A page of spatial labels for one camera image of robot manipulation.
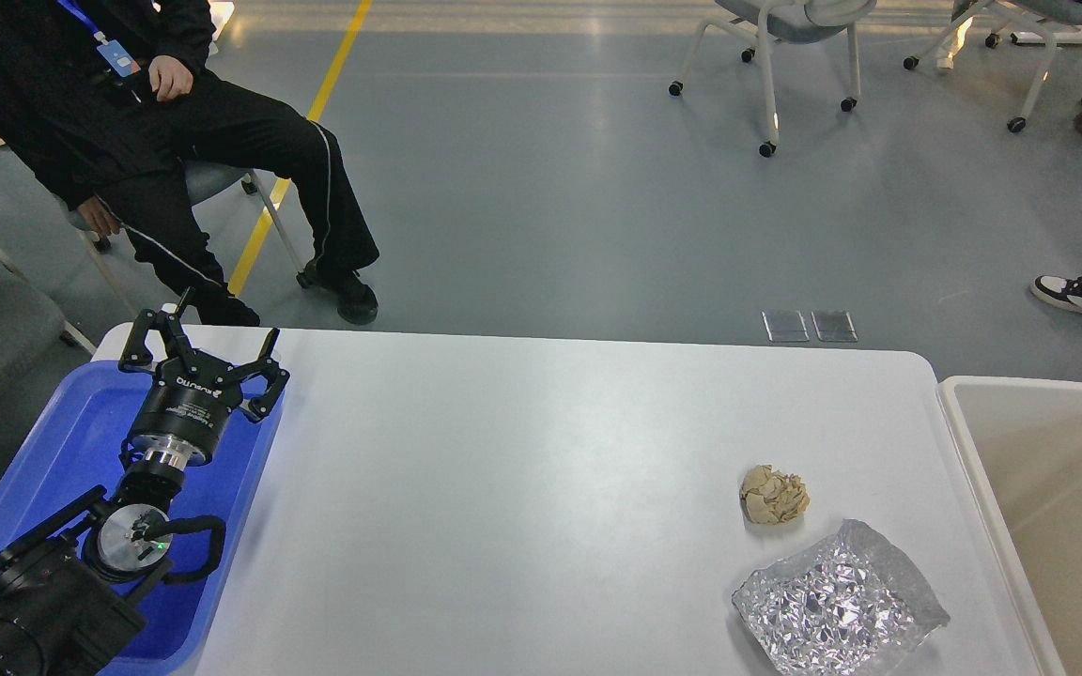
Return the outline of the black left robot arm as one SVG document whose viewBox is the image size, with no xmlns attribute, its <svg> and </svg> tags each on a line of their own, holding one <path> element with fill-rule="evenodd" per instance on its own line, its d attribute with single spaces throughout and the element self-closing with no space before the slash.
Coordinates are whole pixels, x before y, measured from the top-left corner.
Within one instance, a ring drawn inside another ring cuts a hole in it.
<svg viewBox="0 0 1082 676">
<path fill-rule="evenodd" d="M 202 637 L 289 372 L 138 312 L 116 367 L 60 386 L 0 486 L 0 675 L 151 675 Z"/>
</svg>

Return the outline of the person's left hand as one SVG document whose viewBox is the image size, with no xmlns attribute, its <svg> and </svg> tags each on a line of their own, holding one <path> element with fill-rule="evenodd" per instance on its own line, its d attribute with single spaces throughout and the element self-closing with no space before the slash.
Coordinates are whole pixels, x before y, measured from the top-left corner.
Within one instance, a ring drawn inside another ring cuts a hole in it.
<svg viewBox="0 0 1082 676">
<path fill-rule="evenodd" d="M 192 93 L 193 72 L 180 59 L 169 55 L 156 55 L 147 66 L 150 89 L 158 103 L 179 100 Z"/>
</svg>

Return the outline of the person's right hand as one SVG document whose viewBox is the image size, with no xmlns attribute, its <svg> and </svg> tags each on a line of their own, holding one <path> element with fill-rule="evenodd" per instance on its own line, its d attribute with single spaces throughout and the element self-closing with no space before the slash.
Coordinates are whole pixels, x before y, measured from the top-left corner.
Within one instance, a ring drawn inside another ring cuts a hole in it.
<svg viewBox="0 0 1082 676">
<path fill-rule="evenodd" d="M 98 196 L 85 198 L 82 204 L 76 208 L 76 213 L 85 220 L 85 225 L 98 237 L 107 238 L 120 234 L 120 223 Z"/>
</svg>

